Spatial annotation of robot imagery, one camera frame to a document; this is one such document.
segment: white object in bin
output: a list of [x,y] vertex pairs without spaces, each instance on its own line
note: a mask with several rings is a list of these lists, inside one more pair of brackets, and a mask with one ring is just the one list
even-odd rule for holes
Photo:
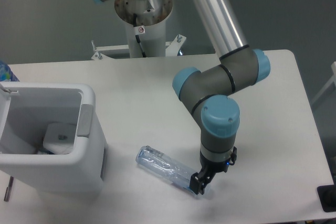
[[72,152],[75,135],[75,125],[50,123],[43,140],[43,147],[54,154],[69,154]]

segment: metal stand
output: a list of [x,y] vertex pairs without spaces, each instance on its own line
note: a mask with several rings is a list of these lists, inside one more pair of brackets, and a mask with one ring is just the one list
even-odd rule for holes
[[316,109],[318,106],[320,106],[336,88],[336,62],[331,65],[331,69],[333,72],[333,76],[326,82],[326,84],[312,99],[310,104],[312,109]]
[[[186,40],[186,37],[179,34],[175,37],[173,41],[166,42],[166,57],[183,55],[181,48]],[[91,57],[92,60],[119,58],[118,55],[129,54],[128,45],[96,47],[93,40],[91,41],[91,43],[94,52],[94,55]]]

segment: gray robot arm segment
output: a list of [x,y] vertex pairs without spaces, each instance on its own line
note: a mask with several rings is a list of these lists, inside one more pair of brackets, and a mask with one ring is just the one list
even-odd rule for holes
[[266,78],[270,63],[261,50],[251,50],[228,0],[194,0],[201,20],[220,59],[220,65],[200,72],[181,70],[173,88],[201,128],[202,169],[191,177],[190,189],[198,194],[216,173],[234,165],[239,107],[227,95]]

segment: crushed plastic bottle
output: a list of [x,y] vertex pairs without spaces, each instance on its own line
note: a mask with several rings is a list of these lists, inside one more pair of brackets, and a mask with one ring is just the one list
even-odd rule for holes
[[19,81],[10,67],[0,60],[0,81]]
[[190,177],[196,172],[190,167],[176,161],[150,146],[140,149],[135,161],[152,172],[168,179],[175,185],[190,190]]

